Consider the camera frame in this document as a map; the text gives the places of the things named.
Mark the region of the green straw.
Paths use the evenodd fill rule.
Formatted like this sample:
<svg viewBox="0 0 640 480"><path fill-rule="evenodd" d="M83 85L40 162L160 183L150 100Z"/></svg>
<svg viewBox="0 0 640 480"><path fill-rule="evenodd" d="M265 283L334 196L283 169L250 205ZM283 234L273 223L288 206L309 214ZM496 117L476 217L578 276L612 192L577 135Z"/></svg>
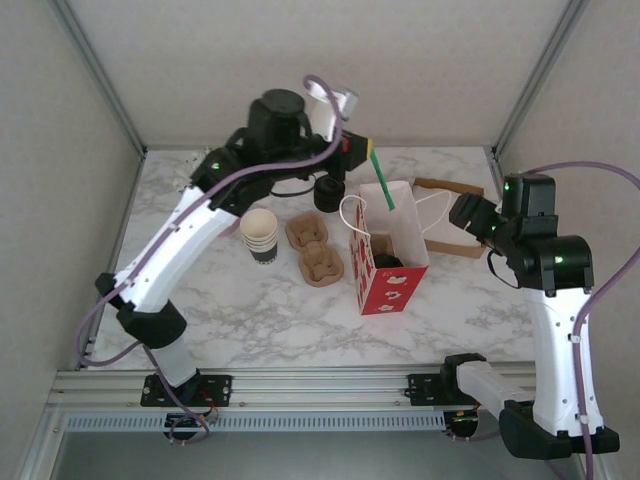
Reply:
<svg viewBox="0 0 640 480"><path fill-rule="evenodd" d="M382 171L382 168L381 168L381 165L380 165L380 162L379 162L379 159L378 159L378 156L377 156L375 150L371 151L370 159L371 159L371 163L373 165L374 171L376 173L376 177L377 177L378 183L379 183L379 185L381 187L381 190L382 190L382 193L384 195L387 207L388 207L388 209L390 211L393 211L396 208L396 205L395 205L395 202L394 202L393 197L391 195L391 192L389 190L388 183L387 183L386 178L385 178L385 176L383 174L383 171Z"/></svg>

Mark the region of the red paper takeout bag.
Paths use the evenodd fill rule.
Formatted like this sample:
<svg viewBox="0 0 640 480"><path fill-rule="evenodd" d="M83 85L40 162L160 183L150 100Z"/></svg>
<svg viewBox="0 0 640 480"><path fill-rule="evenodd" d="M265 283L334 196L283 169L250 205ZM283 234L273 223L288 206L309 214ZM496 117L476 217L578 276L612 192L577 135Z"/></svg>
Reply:
<svg viewBox="0 0 640 480"><path fill-rule="evenodd" d="M355 194L342 200L355 201L353 218L343 223L349 229L349 258L362 315L403 311L430 263L411 185L401 180L389 182L388 187L396 205L393 211L388 209L377 183L362 184ZM371 235L388 235L403 267L377 269Z"/></svg>

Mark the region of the white paper napkins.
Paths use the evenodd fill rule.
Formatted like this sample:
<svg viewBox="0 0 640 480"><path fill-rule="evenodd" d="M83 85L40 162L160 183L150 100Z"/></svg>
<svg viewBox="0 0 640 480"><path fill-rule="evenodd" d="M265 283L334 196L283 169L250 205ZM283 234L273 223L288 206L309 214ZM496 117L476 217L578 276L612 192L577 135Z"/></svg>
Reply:
<svg viewBox="0 0 640 480"><path fill-rule="evenodd" d="M441 190L429 194L427 200L417 204L421 230L426 240L469 247L479 245L473 235L449 221L450 210L459 197L459 193Z"/></svg>

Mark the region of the brown cardboard tray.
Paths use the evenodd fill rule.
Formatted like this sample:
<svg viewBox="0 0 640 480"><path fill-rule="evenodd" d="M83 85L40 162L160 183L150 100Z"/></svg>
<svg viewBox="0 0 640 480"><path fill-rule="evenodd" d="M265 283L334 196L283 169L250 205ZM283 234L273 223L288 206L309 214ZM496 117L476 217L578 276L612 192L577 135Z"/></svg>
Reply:
<svg viewBox="0 0 640 480"><path fill-rule="evenodd" d="M437 193L438 191L441 191L441 190L459 193L460 195L469 192L472 194L480 195L481 197L485 197L484 189L474 185L458 183L458 182L453 182L448 180L416 178L412 185L412 194L416 204L419 225L420 225L420 216L419 216L417 204L421 201L427 200L429 194ZM449 254L449 255L468 257L472 259L478 259L483 255L485 251L485 246L481 242L479 242L477 239L476 240L479 242L479 245L475 247L441 243L437 241L426 240L424 237L423 237L423 240L429 252L436 252L436 253L443 253L443 254Z"/></svg>

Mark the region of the small circuit board with LED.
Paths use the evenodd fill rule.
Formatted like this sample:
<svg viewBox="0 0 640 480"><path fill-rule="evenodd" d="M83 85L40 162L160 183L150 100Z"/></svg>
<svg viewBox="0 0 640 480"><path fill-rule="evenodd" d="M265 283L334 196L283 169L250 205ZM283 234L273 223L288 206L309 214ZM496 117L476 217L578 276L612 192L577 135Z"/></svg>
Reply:
<svg viewBox="0 0 640 480"><path fill-rule="evenodd" d="M479 424L478 412L475 409L445 412L444 418L445 433L455 437L472 437Z"/></svg>
<svg viewBox="0 0 640 480"><path fill-rule="evenodd" d="M195 418L178 413L168 413L165 416L164 428L174 430L197 431L202 429L202 424Z"/></svg>

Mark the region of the aluminium frame post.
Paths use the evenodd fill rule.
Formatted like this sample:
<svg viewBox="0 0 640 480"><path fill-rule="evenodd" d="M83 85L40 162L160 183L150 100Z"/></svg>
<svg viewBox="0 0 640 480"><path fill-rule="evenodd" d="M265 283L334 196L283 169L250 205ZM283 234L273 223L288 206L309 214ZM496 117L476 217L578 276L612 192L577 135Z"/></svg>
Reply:
<svg viewBox="0 0 640 480"><path fill-rule="evenodd" d="M495 160L501 161L508 147L514 140L520 126L525 120L541 88L550 75L555 63L569 41L573 30L591 0L567 0L567 3L556 22L541 54L534 66L513 106L507 120L502 127L497 140L492 147Z"/></svg>
<svg viewBox="0 0 640 480"><path fill-rule="evenodd" d="M69 0L45 0L69 37L89 76L114 116L128 143L141 160L146 158L147 147L138 134L119 95L117 94L95 49L91 45Z"/></svg>

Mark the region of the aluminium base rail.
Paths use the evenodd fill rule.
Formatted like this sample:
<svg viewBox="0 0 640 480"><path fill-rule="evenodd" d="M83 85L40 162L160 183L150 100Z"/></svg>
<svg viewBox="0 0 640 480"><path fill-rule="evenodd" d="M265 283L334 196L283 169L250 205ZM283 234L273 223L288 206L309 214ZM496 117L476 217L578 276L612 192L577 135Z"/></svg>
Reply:
<svg viewBox="0 0 640 480"><path fill-rule="evenodd" d="M410 374L436 373L435 365L331 368L207 369L232 377L231 411L407 410ZM47 412L142 411L145 370L60 372L45 401Z"/></svg>

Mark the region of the aluminium lower frame bar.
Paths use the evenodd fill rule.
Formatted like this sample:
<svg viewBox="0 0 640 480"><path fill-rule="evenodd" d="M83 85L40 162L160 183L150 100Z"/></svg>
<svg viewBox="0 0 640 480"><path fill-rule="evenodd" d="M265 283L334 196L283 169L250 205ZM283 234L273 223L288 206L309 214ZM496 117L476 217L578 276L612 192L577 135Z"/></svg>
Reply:
<svg viewBox="0 0 640 480"><path fill-rule="evenodd" d="M13 480L51 480L68 424L61 410L44 411Z"/></svg>

